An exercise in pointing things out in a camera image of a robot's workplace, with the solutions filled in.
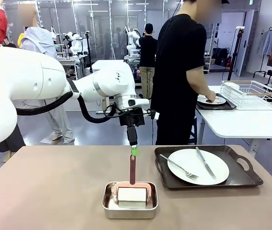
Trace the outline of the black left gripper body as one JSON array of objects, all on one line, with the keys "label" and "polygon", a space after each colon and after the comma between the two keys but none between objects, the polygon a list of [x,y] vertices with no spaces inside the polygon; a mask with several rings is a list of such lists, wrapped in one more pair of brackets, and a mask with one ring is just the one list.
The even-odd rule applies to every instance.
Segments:
[{"label": "black left gripper body", "polygon": [[142,108],[134,108],[123,113],[119,113],[119,122],[121,126],[127,127],[139,127],[145,125]]}]

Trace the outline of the person's right hand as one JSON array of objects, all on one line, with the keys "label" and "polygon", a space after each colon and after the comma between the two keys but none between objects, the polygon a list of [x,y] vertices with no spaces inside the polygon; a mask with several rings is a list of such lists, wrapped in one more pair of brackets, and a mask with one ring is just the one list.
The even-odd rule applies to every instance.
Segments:
[{"label": "person's right hand", "polygon": [[216,99],[216,94],[214,91],[208,90],[205,94],[205,97],[207,98],[208,101],[213,103]]}]

